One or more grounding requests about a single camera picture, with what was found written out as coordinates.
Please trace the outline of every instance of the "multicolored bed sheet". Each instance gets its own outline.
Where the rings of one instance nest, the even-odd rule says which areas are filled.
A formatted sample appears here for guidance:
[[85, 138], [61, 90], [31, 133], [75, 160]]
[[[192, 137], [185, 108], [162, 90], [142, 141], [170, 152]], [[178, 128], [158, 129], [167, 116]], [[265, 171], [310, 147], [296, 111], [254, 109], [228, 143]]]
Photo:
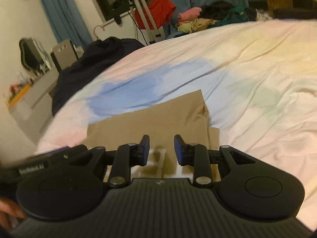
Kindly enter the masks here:
[[80, 143], [90, 123], [200, 89], [221, 144], [299, 178], [298, 218], [316, 229], [316, 49], [315, 20], [232, 24], [144, 47], [75, 94], [37, 152]]

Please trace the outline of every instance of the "human hand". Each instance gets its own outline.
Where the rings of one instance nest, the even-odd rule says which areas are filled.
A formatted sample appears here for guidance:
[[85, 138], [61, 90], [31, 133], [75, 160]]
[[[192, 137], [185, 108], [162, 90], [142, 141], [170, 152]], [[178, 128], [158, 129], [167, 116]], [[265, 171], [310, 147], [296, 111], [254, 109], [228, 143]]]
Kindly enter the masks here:
[[0, 225], [7, 230], [10, 229], [8, 214], [14, 217], [24, 218], [18, 204], [6, 197], [0, 197]]

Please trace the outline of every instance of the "pink clothing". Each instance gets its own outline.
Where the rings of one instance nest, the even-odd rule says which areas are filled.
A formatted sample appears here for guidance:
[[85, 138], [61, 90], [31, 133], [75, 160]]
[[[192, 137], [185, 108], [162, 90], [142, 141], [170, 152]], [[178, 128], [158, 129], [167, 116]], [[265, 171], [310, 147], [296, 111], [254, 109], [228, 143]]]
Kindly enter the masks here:
[[200, 15], [200, 12], [200, 7], [194, 7], [187, 11], [179, 13], [177, 18], [179, 21], [193, 20], [194, 18], [197, 18]]

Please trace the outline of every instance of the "garment steamer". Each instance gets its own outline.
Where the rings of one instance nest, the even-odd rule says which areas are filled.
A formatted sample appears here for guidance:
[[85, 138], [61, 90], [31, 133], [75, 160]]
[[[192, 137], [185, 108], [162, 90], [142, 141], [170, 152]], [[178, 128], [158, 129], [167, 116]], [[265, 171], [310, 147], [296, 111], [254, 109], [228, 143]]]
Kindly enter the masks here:
[[[159, 30], [158, 30], [158, 28], [157, 28], [157, 26], [155, 24], [155, 21], [154, 21], [153, 16], [152, 16], [152, 14], [151, 14], [151, 12], [150, 12], [147, 4], [146, 4], [146, 1], [145, 0], [128, 0], [128, 1], [129, 1], [129, 4], [130, 4], [130, 7], [132, 5], [134, 5], [135, 8], [137, 9], [137, 11], [139, 12], [140, 17], [142, 19], [142, 22], [143, 22], [143, 24], [145, 26], [146, 32], [147, 32], [147, 34], [149, 36], [149, 40], [150, 40], [149, 43], [150, 44], [154, 44], [154, 43], [156, 43], [156, 41], [158, 41], [158, 42], [162, 41], [163, 40], [162, 35], [160, 34], [160, 32], [159, 32]], [[153, 28], [154, 28], [154, 30], [153, 30], [154, 35], [153, 35], [152, 31], [150, 30], [149, 24], [148, 24], [148, 22], [147, 22], [147, 20], [145, 18], [142, 6], [145, 9], [145, 12], [146, 12], [146, 14], [147, 14], [147, 16], [148, 16]]]
[[295, 218], [304, 188], [294, 176], [228, 145], [208, 150], [176, 135], [174, 149], [181, 166], [192, 166], [192, 182], [131, 180], [131, 167], [147, 163], [148, 135], [115, 151], [80, 145], [1, 169], [0, 194], [14, 189], [27, 218], [0, 237], [314, 237]]

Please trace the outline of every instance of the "red object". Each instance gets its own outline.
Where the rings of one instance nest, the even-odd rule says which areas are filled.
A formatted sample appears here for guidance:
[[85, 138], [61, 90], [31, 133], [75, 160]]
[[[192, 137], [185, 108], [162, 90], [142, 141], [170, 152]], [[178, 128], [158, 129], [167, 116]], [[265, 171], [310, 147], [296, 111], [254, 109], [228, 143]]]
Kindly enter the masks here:
[[[171, 3], [169, 0], [153, 0], [147, 6], [152, 14], [152, 17], [154, 19], [154, 22], [157, 28], [162, 27], [164, 24], [168, 24], [176, 9], [176, 6], [173, 3]], [[147, 23], [150, 26], [150, 29], [153, 30], [154, 28], [144, 9], [143, 9], [143, 13], [145, 15]], [[137, 25], [139, 26], [140, 29], [145, 29], [138, 11], [135, 11], [135, 20], [137, 21]]]

